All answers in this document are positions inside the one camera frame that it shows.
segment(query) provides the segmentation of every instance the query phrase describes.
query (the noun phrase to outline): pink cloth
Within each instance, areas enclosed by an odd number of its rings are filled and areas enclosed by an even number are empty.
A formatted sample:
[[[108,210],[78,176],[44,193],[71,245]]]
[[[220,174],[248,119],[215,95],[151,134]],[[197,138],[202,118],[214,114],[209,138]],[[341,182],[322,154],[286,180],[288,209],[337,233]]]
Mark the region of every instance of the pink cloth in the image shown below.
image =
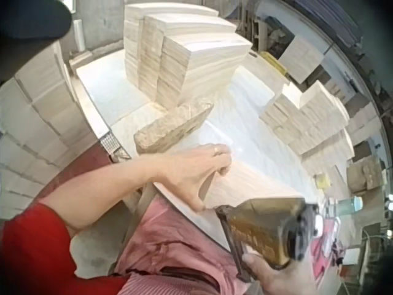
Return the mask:
[[[152,274],[138,276],[144,277],[141,279],[143,281],[182,280],[155,276],[160,275],[160,270],[164,267],[186,267],[206,273],[216,279],[223,295],[244,294],[248,287],[248,284],[236,279],[237,270],[230,253],[208,239],[180,213],[172,209],[166,200],[156,196],[128,242],[115,271],[125,275],[126,269],[132,268]],[[134,274],[129,279],[130,283],[127,283],[122,290],[130,288],[133,280],[136,280]],[[192,289],[197,292],[195,282],[188,282],[192,283]],[[206,292],[207,284],[201,282],[199,286],[202,293],[169,292],[168,294],[203,294]]]

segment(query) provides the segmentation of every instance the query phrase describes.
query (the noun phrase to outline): workbench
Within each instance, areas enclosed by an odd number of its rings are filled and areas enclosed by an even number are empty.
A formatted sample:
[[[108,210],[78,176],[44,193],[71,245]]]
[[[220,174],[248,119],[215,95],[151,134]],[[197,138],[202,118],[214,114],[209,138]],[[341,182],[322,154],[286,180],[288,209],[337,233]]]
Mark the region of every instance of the workbench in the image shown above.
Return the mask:
[[[134,133],[143,126],[165,114],[165,109],[151,102],[126,79],[124,50],[109,54],[79,69],[77,75],[95,106],[105,126],[97,129],[97,119],[89,120],[95,111],[84,108],[89,101],[81,102],[81,107],[98,139],[108,130],[112,139],[131,157],[137,157]],[[321,202],[323,195],[317,190],[314,179],[303,169],[298,156],[283,144],[259,119],[264,106],[274,97],[274,90],[286,82],[276,69],[267,62],[256,68],[258,63],[247,57],[228,87],[227,93],[217,99],[214,109],[201,128],[177,144],[169,151],[206,143],[224,143],[230,146],[233,158],[247,163],[262,174],[273,177],[299,191],[307,202]],[[268,77],[269,88],[260,79]],[[138,226],[144,212],[156,194],[153,185],[144,189],[129,229],[130,237]],[[187,217],[187,211],[181,210]]]

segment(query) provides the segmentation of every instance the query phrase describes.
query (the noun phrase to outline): black object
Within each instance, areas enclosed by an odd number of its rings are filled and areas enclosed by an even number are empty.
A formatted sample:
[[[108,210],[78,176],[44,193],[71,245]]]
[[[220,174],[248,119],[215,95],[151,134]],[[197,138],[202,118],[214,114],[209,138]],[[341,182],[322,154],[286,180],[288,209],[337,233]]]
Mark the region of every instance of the black object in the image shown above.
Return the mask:
[[[71,13],[56,0],[0,0],[0,85],[71,27]]]

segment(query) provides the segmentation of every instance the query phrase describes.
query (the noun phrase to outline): person's left hand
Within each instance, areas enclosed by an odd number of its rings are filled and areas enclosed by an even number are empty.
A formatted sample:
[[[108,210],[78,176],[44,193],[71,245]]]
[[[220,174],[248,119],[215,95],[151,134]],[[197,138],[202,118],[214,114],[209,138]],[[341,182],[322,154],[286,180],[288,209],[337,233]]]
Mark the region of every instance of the person's left hand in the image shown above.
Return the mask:
[[[178,154],[161,154],[158,182],[187,203],[192,210],[204,209],[198,193],[206,178],[228,172],[232,158],[224,144],[205,144]]]

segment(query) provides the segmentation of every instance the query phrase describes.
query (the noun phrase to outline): red shirt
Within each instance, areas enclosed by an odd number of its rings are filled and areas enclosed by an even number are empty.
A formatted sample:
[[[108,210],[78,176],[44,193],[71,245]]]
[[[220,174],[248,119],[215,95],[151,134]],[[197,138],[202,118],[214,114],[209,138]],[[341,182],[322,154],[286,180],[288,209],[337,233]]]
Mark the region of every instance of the red shirt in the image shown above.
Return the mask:
[[[117,294],[127,278],[86,280],[75,276],[70,242],[61,218],[38,203],[4,226],[1,248],[4,273],[19,294]]]

